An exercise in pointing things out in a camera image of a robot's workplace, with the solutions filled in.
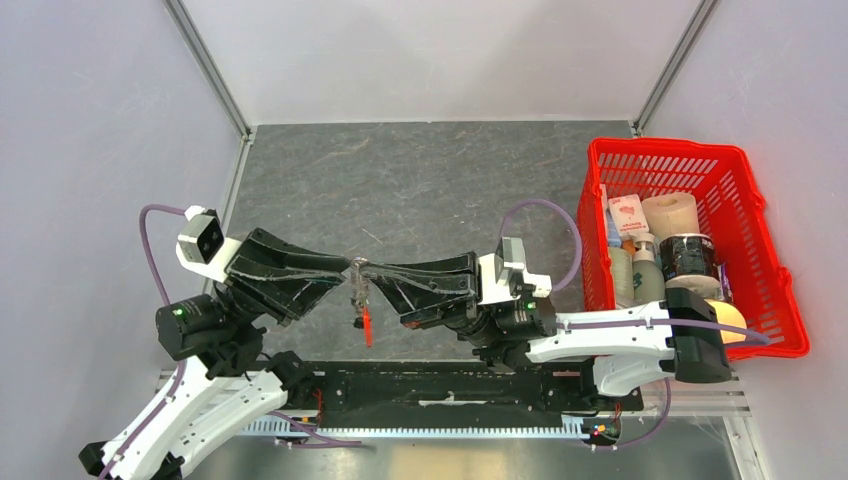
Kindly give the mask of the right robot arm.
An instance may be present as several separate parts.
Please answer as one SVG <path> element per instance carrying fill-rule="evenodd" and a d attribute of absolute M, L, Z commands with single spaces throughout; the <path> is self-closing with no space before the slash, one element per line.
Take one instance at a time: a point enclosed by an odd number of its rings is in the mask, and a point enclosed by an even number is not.
<path fill-rule="evenodd" d="M 417 264 L 363 261 L 354 271 L 382 293 L 402 326 L 445 327 L 495 371 L 587 361 L 577 395 L 591 409 L 657 380 L 731 378 L 715 309 L 685 289 L 635 307 L 558 313 L 549 277 L 504 253 Z"/>

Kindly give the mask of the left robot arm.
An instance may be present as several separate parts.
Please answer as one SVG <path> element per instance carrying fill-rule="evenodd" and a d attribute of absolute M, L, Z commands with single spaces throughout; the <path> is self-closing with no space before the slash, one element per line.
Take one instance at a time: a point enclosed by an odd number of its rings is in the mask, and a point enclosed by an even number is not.
<path fill-rule="evenodd" d="M 306 362 L 291 351 L 265 357 L 256 320 L 304 317 L 344 282 L 348 260 L 262 229 L 229 238 L 216 224 L 185 228 L 176 253 L 215 289 L 156 312 L 176 370 L 127 427 L 81 450 L 85 471 L 99 479 L 183 479 L 254 420 L 312 399 Z"/>

